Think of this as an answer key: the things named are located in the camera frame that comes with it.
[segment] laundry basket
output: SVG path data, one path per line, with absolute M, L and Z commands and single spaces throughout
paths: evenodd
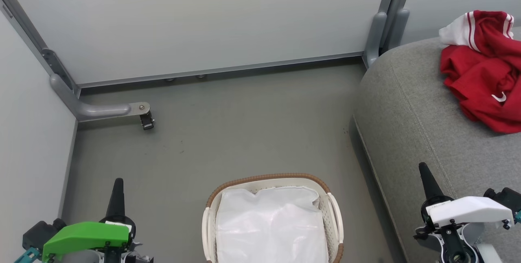
M 203 214 L 203 250 L 208 263 L 218 263 L 216 245 L 216 215 L 225 189 L 247 189 L 252 193 L 266 188 L 304 186 L 317 191 L 318 208 L 324 219 L 329 263 L 340 263 L 344 252 L 344 225 L 337 201 L 327 185 L 316 176 L 305 173 L 266 174 L 241 178 L 220 185 L 212 193 Z

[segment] white plastic bag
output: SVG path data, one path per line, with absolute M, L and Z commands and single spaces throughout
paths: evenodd
M 216 217 L 219 263 L 327 263 L 318 198 L 307 187 L 223 191 Z

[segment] basket handle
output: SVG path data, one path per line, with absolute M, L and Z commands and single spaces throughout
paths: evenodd
M 212 247 L 210 246 L 210 241 L 208 240 L 208 224 L 210 217 L 210 207 L 207 207 L 203 213 L 203 225 L 201 226 L 202 235 L 203 235 L 203 251 L 204 256 L 206 257 L 206 261 L 210 261 L 210 250 Z
M 337 235 L 340 244 L 344 243 L 344 222 L 342 222 L 342 215 L 337 200 L 331 193 L 327 193 L 331 205 L 333 205 L 333 214 L 335 215 L 335 222 L 337 223 Z

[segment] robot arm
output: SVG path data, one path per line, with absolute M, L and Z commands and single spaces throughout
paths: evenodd
M 509 188 L 484 197 L 454 200 L 445 196 L 425 163 L 419 164 L 426 201 L 422 205 L 425 226 L 414 238 L 423 246 L 440 252 L 441 263 L 501 263 L 491 245 L 474 245 L 484 230 L 484 222 L 496 222 L 509 230 L 521 222 L 521 194 Z
M 15 263 L 54 263 L 63 255 L 80 250 L 98 252 L 100 263 L 153 263 L 154 258 L 141 257 L 134 251 L 136 224 L 125 216 L 123 179 L 117 178 L 112 188 L 105 218 L 99 222 L 80 222 L 67 226 L 61 219 L 52 225 L 38 222 L 22 238 L 24 255 Z

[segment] gray fabric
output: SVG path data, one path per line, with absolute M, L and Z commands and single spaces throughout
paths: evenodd
M 521 28 L 514 29 L 521 38 Z M 412 238 L 425 200 L 418 163 L 426 162 L 453 198 L 489 188 L 521 191 L 521 134 L 501 135 L 463 115 L 443 85 L 439 39 L 395 48 L 375 61 L 359 88 L 355 120 L 374 174 L 410 263 L 432 263 L 435 252 Z M 521 227 L 488 227 L 483 237 L 505 263 L 517 263 Z

